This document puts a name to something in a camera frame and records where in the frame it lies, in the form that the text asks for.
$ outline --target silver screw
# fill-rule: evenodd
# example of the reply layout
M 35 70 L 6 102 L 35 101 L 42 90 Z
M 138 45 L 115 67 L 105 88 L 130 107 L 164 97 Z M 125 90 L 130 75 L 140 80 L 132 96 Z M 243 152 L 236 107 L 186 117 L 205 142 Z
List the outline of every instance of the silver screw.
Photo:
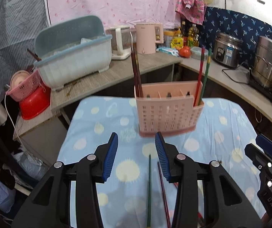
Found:
M 219 167 L 219 162 L 216 161 L 216 160 L 214 160 L 214 161 L 211 162 L 211 165 L 212 165 L 213 167 Z
M 90 155 L 87 156 L 87 159 L 88 160 L 95 160 L 96 159 L 96 155 L 90 154 Z
M 55 168 L 60 168 L 62 166 L 62 162 L 58 161 L 53 164 Z
M 185 160 L 186 159 L 186 156 L 184 154 L 178 154 L 176 156 L 179 160 Z

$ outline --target dish rack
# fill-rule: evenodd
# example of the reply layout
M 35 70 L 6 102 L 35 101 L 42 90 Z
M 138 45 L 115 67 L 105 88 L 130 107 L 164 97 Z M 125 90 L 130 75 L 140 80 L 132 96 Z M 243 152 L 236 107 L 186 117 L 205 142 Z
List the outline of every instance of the dish rack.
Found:
M 23 101 L 26 97 L 32 94 L 40 85 L 41 77 L 39 71 L 34 71 L 24 81 L 22 81 L 17 87 L 7 91 L 7 95 L 10 95 L 16 102 Z
M 66 83 L 109 68 L 111 39 L 102 21 L 93 15 L 48 27 L 35 39 L 35 51 L 42 60 L 34 66 L 46 86 L 61 90 Z
M 167 136 L 195 130 L 204 107 L 203 101 L 193 106 L 196 86 L 197 81 L 143 84 L 144 97 L 136 97 L 135 93 L 139 134 L 152 137 L 160 131 Z

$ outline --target pink plastic basket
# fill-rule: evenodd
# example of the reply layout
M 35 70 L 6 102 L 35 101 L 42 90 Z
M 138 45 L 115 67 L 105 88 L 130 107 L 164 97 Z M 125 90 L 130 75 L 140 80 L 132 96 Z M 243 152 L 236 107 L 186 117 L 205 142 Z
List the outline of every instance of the pink plastic basket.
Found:
M 166 136 L 195 130 L 204 107 L 204 102 L 193 107 L 196 85 L 197 81 L 143 84 L 144 98 L 136 97 L 135 94 L 139 134 L 152 137 L 159 131 Z
M 16 102 L 20 102 L 32 94 L 38 88 L 40 82 L 41 77 L 36 70 L 17 87 L 7 91 L 7 95 L 10 95 Z

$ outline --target green chopstick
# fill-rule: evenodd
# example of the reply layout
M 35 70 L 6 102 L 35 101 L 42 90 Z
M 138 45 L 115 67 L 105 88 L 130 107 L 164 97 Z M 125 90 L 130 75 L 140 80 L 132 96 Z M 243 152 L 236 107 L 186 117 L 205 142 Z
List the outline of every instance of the green chopstick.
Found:
M 151 227 L 151 204 L 152 204 L 152 178 L 151 178 L 151 155 L 149 155 L 149 183 L 148 183 L 148 219 L 147 228 Z
M 202 87 L 201 92 L 200 92 L 198 105 L 200 105 L 201 99 L 203 98 L 203 92 L 205 91 L 206 82 L 207 82 L 207 78 L 208 78 L 209 67 L 210 67 L 210 62 L 211 62 L 211 55 L 212 55 L 212 48 L 209 48 L 208 59 L 207 59 L 207 64 L 206 64 L 206 72 L 205 72 L 205 77 L 203 79 L 203 87 Z

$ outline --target striped gray fabric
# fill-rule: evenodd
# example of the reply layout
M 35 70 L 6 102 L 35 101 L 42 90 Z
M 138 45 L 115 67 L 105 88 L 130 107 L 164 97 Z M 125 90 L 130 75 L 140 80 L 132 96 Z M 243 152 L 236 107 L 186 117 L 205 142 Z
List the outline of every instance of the striped gray fabric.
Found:
M 47 27 L 44 0 L 0 0 L 0 102 L 5 84 L 34 62 L 34 38 Z

